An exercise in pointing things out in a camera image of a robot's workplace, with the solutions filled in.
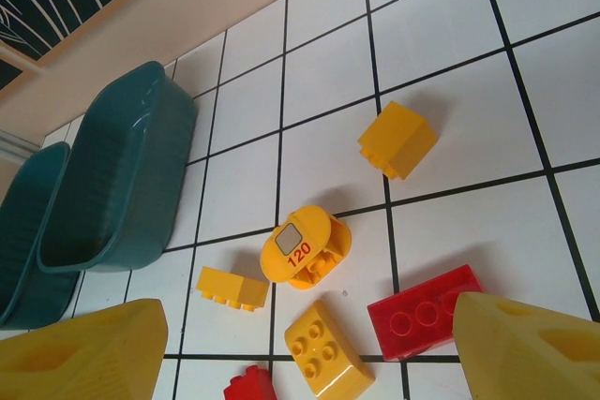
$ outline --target white tile floor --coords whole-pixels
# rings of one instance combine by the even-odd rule
[[[273,362],[279,400],[301,400],[282,334],[324,297],[376,374],[361,398],[471,398],[453,344],[383,363],[366,306],[467,262],[492,293],[600,319],[598,16],[599,0],[278,0],[167,66],[202,95],[171,251],[86,274],[69,314],[159,298],[156,399],[222,398]],[[356,140],[390,100],[440,141],[386,198]],[[269,230],[311,202],[353,233],[317,288],[277,286],[252,314],[193,290],[203,265],[261,277]]]

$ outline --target yellow duplo brick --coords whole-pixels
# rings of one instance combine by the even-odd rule
[[[144,299],[0,341],[0,399],[150,400],[167,335]]]
[[[404,180],[438,138],[424,117],[390,102],[360,137],[360,153],[386,177]]]
[[[466,292],[453,333],[472,398],[600,398],[599,323]]]
[[[196,289],[205,299],[252,312],[264,306],[269,284],[204,266]]]
[[[320,400],[353,400],[375,381],[320,300],[286,330],[285,342]]]

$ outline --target toy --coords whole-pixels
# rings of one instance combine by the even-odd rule
[[[152,299],[11,337],[0,341],[0,398],[149,399],[166,345],[167,321]]]
[[[438,138],[425,118],[390,102],[360,137],[360,154],[387,178],[404,180]]]
[[[319,283],[350,252],[352,236],[346,224],[318,206],[303,206],[273,230],[261,253],[269,280],[289,282],[297,289]]]
[[[454,337],[472,398],[600,398],[600,324],[493,295],[460,294]]]
[[[262,308],[269,290],[269,284],[253,280],[242,275],[202,267],[196,289],[202,292],[204,299],[215,300],[218,304],[246,311]]]
[[[225,400],[278,400],[269,371],[251,365],[242,377],[233,377],[223,392]]]
[[[353,400],[375,380],[322,301],[285,331],[285,342],[320,400]]]
[[[452,338],[460,292],[481,291],[468,265],[367,307],[386,361],[405,359]]]

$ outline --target red toy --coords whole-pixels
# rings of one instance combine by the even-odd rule
[[[452,338],[460,292],[481,292],[468,265],[367,306],[386,361],[403,360]]]
[[[233,377],[223,393],[225,400],[278,400],[269,371],[258,365],[251,365],[243,376]]]

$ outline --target red toy block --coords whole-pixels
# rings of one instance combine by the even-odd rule
[[[367,306],[386,361],[403,360],[452,338],[461,292],[481,292],[468,265]]]
[[[225,400],[278,400],[269,371],[258,365],[251,365],[243,376],[233,377],[223,393]]]

